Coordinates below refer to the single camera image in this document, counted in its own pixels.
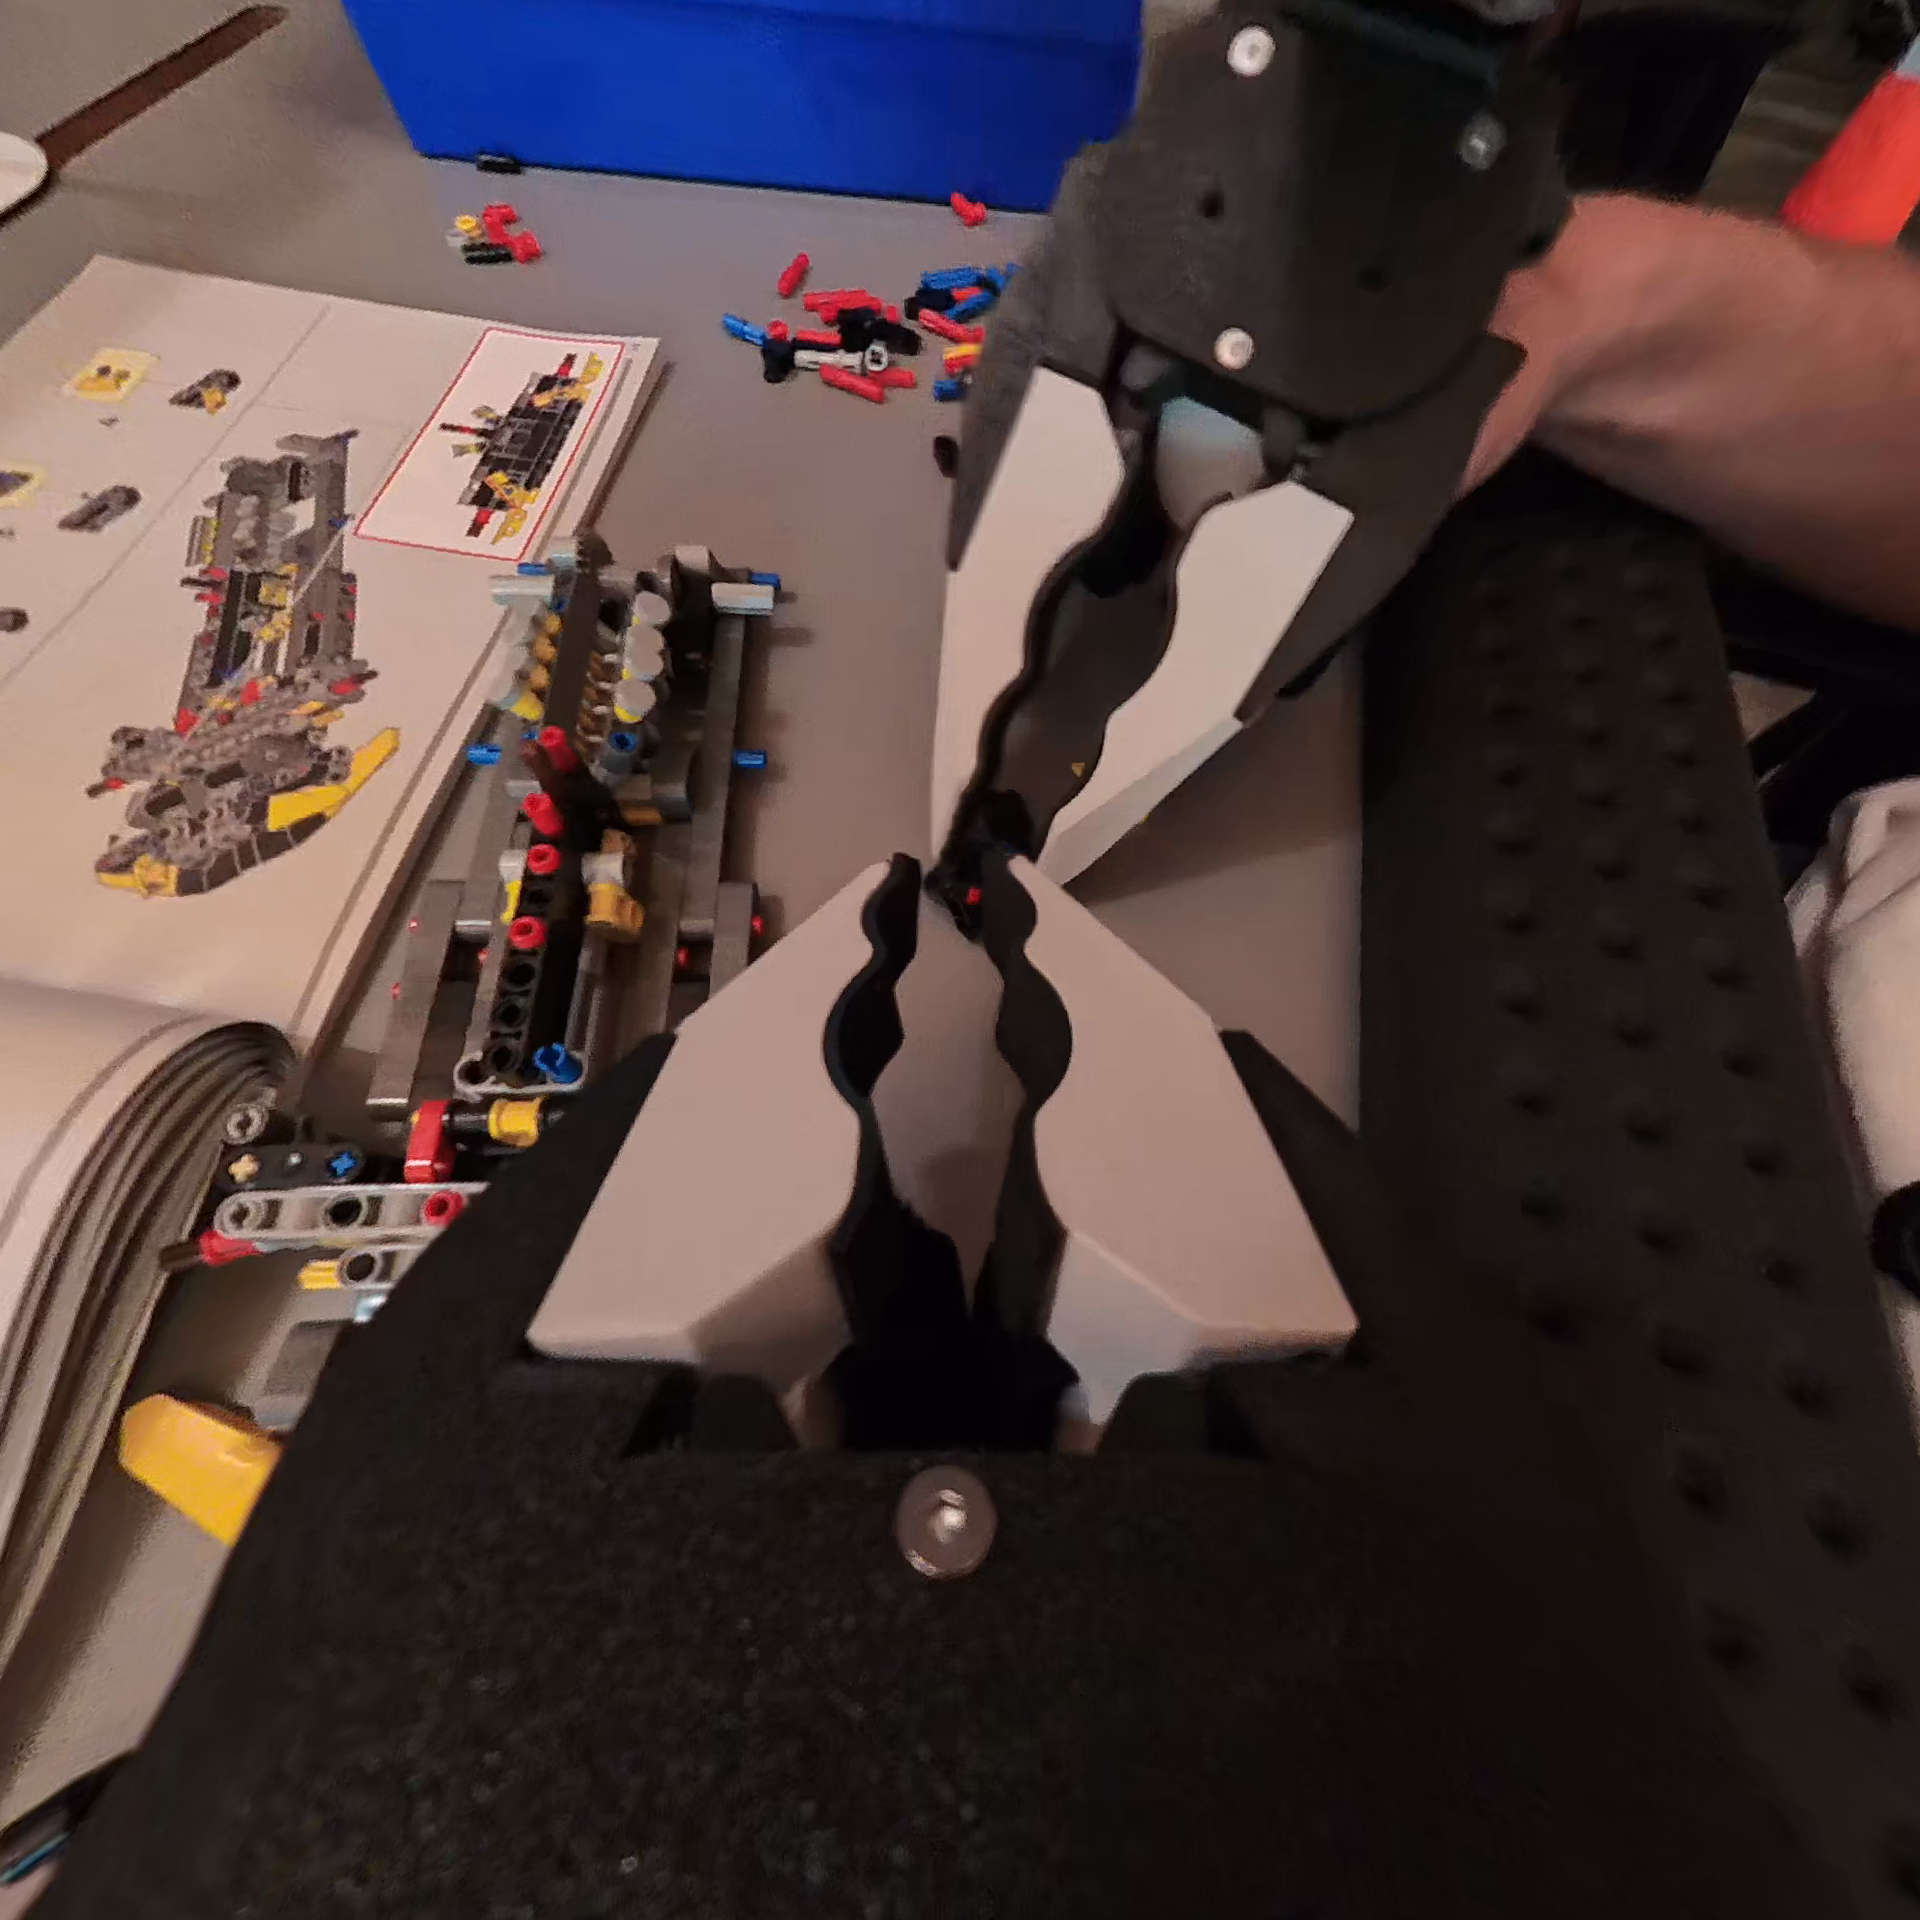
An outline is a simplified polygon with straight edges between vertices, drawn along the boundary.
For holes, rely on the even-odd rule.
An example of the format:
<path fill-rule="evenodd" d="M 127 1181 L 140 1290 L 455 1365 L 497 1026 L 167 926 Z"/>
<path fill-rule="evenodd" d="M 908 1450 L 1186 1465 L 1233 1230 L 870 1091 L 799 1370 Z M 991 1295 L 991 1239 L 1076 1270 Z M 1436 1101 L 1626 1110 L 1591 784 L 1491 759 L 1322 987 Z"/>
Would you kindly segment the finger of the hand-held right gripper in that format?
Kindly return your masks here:
<path fill-rule="evenodd" d="M 1067 657 L 1022 704 L 991 784 L 991 846 L 1054 883 L 1094 865 L 1240 732 L 1351 510 L 1305 485 L 1222 498 L 1173 560 L 1067 596 Z"/>
<path fill-rule="evenodd" d="M 1035 370 L 957 560 L 944 567 L 927 759 L 934 865 L 961 799 L 1004 788 L 1013 704 L 1031 694 L 1035 619 L 1105 530 L 1122 453 L 1094 385 Z"/>

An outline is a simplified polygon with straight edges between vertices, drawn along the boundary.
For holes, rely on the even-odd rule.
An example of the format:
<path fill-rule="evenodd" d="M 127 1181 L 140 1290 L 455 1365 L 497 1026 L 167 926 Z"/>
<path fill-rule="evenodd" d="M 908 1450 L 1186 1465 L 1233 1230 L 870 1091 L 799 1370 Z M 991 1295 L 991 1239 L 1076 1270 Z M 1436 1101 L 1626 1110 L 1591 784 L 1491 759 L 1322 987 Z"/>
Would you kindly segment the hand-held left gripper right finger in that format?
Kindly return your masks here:
<path fill-rule="evenodd" d="M 1022 1110 L 980 1312 L 1067 1365 L 1067 1418 L 1342 1353 L 1358 1305 L 1214 1021 L 1022 856 L 984 865 L 984 951 Z"/>

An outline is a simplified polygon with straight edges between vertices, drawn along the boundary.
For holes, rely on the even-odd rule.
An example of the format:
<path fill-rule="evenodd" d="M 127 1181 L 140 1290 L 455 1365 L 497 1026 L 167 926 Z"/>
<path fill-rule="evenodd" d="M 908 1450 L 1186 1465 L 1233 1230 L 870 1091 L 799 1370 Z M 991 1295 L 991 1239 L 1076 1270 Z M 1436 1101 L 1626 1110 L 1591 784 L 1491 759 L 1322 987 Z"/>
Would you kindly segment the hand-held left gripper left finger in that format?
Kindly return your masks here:
<path fill-rule="evenodd" d="M 922 862 L 861 865 L 672 1039 L 525 1343 L 548 1361 L 645 1361 L 788 1396 L 844 1349 L 830 1238 L 859 1168 L 859 1097 L 830 1073 L 830 1015 L 878 958 L 870 910 Z"/>

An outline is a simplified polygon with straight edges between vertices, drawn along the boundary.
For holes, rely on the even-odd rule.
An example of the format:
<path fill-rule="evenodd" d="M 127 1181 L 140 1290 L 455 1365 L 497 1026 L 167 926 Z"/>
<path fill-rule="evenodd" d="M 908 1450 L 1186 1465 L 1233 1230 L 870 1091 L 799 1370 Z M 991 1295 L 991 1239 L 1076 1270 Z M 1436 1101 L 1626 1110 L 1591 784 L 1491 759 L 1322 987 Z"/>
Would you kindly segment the black lego connector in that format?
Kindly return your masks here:
<path fill-rule="evenodd" d="M 1022 791 L 984 791 L 957 805 L 944 846 L 924 875 L 924 894 L 949 913 L 949 926 L 980 940 L 987 858 L 1031 856 L 1031 813 Z"/>

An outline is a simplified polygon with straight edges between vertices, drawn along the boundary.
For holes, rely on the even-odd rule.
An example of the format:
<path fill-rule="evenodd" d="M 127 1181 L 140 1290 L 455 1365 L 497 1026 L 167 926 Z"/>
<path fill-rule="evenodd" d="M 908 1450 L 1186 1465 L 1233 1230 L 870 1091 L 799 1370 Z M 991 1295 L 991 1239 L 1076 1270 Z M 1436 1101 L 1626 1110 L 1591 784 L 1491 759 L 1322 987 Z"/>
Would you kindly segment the lego car chassis assembly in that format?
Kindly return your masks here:
<path fill-rule="evenodd" d="M 342 1049 L 224 1115 L 173 1270 L 289 1279 L 236 1409 L 288 1435 L 349 1329 L 625 1044 L 765 947 L 724 875 L 751 642 L 784 584 L 682 545 L 623 567 L 595 530 L 494 576 L 503 670 L 382 932 Z"/>

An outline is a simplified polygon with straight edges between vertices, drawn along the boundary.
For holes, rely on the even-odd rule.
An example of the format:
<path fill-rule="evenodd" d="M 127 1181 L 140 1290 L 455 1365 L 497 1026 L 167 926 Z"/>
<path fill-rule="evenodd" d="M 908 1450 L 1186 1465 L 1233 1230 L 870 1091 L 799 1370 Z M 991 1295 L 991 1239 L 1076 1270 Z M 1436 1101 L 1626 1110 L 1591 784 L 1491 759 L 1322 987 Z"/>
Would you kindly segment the person's right forearm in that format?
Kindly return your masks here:
<path fill-rule="evenodd" d="M 1808 305 L 1770 477 L 1770 564 L 1898 632 L 1920 623 L 1920 272 L 1898 250 L 1796 238 Z"/>

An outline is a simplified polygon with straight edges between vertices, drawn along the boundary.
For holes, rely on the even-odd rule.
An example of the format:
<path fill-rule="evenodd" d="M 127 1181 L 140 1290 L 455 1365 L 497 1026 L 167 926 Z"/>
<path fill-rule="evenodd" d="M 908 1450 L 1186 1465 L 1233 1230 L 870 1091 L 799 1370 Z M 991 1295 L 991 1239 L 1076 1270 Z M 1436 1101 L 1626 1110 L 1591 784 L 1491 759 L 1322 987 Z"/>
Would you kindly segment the pile of lego pins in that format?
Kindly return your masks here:
<path fill-rule="evenodd" d="M 972 398 L 1007 294 L 1025 278 L 1022 217 L 949 198 L 737 191 L 741 258 L 712 337 L 766 390 L 866 406 Z"/>

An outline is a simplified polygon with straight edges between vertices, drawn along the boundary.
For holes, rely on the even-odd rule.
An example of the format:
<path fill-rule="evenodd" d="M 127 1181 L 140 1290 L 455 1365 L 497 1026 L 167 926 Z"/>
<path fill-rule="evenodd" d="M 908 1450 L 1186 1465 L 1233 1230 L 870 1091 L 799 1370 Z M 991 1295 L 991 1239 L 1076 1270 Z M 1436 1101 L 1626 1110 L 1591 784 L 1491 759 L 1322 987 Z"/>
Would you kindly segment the yellow lego panel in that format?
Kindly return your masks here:
<path fill-rule="evenodd" d="M 218 1547 L 236 1547 L 283 1440 L 224 1407 L 140 1396 L 120 1415 L 116 1465 Z"/>

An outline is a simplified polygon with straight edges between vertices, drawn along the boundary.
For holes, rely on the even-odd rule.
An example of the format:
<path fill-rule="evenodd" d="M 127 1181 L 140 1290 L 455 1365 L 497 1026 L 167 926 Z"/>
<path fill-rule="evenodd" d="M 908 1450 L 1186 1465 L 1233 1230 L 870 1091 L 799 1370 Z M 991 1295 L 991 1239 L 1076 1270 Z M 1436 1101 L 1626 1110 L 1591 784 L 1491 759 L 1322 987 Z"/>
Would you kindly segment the lego instruction booklet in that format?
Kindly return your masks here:
<path fill-rule="evenodd" d="M 3 343 L 3 1660 L 218 1120 L 342 1021 L 656 379 L 650 337 L 116 258 Z"/>

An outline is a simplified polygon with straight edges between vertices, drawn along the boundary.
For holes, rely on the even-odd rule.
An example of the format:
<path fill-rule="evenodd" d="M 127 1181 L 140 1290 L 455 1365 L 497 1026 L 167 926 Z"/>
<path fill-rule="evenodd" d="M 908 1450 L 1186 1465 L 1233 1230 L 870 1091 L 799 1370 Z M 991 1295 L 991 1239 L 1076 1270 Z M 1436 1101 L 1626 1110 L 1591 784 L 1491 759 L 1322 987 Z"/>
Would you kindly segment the person's right hand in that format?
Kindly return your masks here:
<path fill-rule="evenodd" d="M 1555 242 L 1519 267 L 1490 332 L 1519 351 L 1457 498 L 1536 434 L 1647 432 L 1658 379 L 1683 398 L 1733 365 L 1741 306 L 1804 267 L 1766 222 L 1643 194 L 1576 194 Z"/>

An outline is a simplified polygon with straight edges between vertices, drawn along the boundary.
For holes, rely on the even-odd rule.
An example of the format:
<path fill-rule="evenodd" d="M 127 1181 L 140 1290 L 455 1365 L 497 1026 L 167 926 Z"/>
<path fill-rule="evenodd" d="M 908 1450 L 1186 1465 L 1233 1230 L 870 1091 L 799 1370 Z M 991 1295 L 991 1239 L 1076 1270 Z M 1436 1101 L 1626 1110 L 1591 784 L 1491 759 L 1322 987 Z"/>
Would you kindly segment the black dimpled foam pad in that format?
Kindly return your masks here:
<path fill-rule="evenodd" d="M 1365 640 L 1361 1120 L 1833 1915 L 1917 1915 L 1917 1435 L 1707 560 L 1526 453 Z"/>

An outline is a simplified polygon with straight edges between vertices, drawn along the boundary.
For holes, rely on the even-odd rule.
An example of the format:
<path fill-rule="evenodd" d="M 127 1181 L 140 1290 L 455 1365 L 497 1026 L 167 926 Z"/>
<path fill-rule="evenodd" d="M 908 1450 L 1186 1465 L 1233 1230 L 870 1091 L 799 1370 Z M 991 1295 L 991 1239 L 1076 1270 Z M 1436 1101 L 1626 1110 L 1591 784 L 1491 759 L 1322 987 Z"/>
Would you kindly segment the blue plastic bin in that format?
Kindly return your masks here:
<path fill-rule="evenodd" d="M 349 0 L 422 157 L 1041 213 L 1137 0 Z"/>

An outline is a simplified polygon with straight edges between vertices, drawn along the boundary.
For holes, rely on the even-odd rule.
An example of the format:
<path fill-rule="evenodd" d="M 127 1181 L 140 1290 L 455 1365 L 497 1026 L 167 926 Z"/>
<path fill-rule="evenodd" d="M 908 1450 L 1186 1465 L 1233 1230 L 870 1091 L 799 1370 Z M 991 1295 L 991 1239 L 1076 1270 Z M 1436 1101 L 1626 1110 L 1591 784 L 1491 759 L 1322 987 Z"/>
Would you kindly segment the orange traffic cone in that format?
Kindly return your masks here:
<path fill-rule="evenodd" d="M 1920 45 L 1862 97 L 1779 207 L 1782 228 L 1890 250 L 1920 203 Z"/>

